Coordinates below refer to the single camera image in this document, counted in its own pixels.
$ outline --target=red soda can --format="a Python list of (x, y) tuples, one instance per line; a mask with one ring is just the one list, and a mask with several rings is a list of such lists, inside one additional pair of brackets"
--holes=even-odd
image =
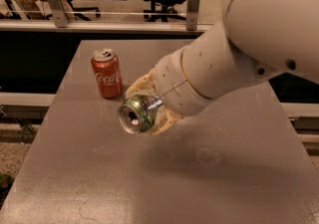
[(91, 65), (103, 98), (112, 99), (122, 93), (119, 58), (112, 49), (96, 51)]

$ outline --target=coca-cola logo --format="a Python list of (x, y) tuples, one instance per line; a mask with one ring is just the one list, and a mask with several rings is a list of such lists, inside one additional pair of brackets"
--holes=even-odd
[(120, 70), (117, 70), (109, 76), (103, 76), (102, 73), (96, 73), (96, 79), (100, 85), (113, 85), (118, 83), (121, 79)]

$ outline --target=can top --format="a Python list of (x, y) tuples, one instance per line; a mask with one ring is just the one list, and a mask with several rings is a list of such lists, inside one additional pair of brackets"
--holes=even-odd
[(111, 60), (114, 55), (115, 54), (112, 49), (103, 49), (95, 51), (93, 54), (93, 59), (97, 62), (105, 62)]

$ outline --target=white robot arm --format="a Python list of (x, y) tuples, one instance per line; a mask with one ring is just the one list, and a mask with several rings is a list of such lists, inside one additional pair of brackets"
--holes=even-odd
[(130, 133), (160, 133), (228, 92), (285, 72), (318, 83), (318, 52), (319, 0), (225, 0), (219, 23), (129, 89), (120, 122)]

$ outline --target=tabletop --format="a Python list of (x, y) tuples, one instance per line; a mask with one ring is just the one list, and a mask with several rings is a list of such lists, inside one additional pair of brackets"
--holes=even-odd
[(0, 223), (316, 223), (317, 170), (268, 83), (157, 136), (120, 128), (123, 96), (100, 97), (94, 51), (115, 51), (126, 89), (190, 41), (83, 41)]

